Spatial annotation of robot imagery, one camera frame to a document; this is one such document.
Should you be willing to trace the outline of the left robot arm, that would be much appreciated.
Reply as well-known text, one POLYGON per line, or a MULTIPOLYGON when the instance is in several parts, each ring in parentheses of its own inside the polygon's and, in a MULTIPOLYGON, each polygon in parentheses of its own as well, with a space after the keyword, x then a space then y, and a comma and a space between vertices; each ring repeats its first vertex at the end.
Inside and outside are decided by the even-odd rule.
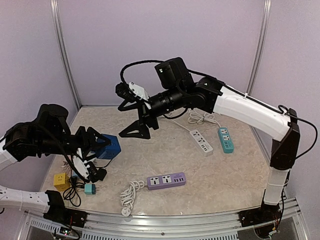
MULTIPOLYGON (((111 140, 92 127, 80 126, 72 134, 68 114, 61 105, 42 104, 34 120, 17 123, 7 130, 0 139, 1 170, 28 157, 61 155, 84 183, 103 180, 106 171, 97 169, 92 160, 111 140)), ((45 219, 63 224, 72 217, 56 190, 32 192, 1 186, 0 206, 42 213, 45 219)))

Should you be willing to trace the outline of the teal charger with cable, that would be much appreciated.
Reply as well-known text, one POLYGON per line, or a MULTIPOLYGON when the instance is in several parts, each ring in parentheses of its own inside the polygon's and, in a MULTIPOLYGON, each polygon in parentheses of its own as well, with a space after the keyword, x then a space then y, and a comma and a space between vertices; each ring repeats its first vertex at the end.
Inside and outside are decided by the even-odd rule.
POLYGON ((62 193, 62 198, 65 201, 69 201, 69 203, 73 207, 80 207, 82 204, 82 199, 78 190, 83 190, 85 195, 95 195, 97 193, 97 188, 94 183, 84 183, 78 181, 77 176, 72 176, 69 179, 70 186, 67 187, 66 190, 62 193))

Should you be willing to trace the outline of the black charger with cable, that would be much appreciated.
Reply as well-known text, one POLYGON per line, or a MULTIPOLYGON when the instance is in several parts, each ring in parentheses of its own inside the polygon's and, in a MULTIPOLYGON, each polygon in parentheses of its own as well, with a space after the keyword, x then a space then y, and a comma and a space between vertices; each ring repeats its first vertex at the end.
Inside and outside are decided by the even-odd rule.
POLYGON ((91 175, 92 175, 92 176, 91 176, 91 181, 92 181, 93 183, 96 183, 96 182, 98 182, 98 181, 103 181, 103 180, 104 180, 104 178, 105 178, 106 175, 107 175, 107 167, 110 165, 110 163, 111 163, 112 161, 113 161, 113 160, 110 159, 110 160, 108 161, 108 163, 105 164, 105 165, 103 165, 103 166, 97 166, 97 165, 94 166, 94 171, 93 171, 93 173, 91 174, 91 175))

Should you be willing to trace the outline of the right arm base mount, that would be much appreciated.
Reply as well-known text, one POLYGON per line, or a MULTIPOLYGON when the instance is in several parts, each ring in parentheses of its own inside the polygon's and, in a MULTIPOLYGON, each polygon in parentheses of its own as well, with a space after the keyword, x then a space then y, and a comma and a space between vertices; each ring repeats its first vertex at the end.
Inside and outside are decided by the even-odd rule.
POLYGON ((267 223, 276 219, 280 219, 282 212, 278 207, 271 208, 253 208, 249 210, 242 210, 238 213, 241 226, 249 227, 254 225, 259 225, 267 223))

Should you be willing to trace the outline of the purple power strip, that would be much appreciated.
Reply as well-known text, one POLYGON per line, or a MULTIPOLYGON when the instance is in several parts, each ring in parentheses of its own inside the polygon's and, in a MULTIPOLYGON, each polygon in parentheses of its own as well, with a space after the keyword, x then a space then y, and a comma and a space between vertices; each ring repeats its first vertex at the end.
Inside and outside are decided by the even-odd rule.
POLYGON ((131 181, 126 190, 120 193, 121 215, 129 217, 134 208, 137 192, 147 187, 149 191, 184 186, 187 178, 184 172, 149 176, 146 181, 131 181))

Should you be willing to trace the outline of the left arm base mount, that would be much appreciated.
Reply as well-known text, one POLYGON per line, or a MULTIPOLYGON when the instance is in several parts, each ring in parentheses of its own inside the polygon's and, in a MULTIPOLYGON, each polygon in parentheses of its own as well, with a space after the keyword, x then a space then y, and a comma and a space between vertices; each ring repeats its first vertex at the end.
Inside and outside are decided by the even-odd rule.
POLYGON ((87 216, 87 212, 71 208, 50 208, 43 214, 47 220, 79 228, 85 226, 87 216))

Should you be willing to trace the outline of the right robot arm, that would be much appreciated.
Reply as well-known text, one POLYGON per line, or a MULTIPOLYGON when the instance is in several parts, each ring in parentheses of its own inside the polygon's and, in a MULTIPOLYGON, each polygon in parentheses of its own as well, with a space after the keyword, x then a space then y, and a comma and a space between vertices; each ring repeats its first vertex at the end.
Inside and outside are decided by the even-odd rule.
POLYGON ((138 120, 119 135, 149 139, 150 129, 159 128, 158 117, 180 108, 217 113, 265 132, 272 137, 270 173, 262 206, 255 216, 260 222, 268 221, 276 212, 275 206, 297 158, 301 135, 296 112, 293 109, 281 112, 204 73, 195 82, 194 71, 187 68, 181 57, 155 60, 154 65, 163 92, 149 96, 143 87, 124 79, 116 85, 115 92, 123 99, 119 111, 138 111, 138 120))

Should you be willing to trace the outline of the blue cube socket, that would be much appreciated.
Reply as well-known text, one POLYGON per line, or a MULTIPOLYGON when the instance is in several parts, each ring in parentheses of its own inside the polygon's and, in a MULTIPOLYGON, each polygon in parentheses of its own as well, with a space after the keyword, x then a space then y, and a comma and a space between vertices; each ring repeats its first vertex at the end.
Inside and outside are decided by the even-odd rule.
POLYGON ((115 135, 103 134, 103 136, 110 140, 110 144, 95 151, 96 158, 112 160, 122 151, 119 140, 115 135))

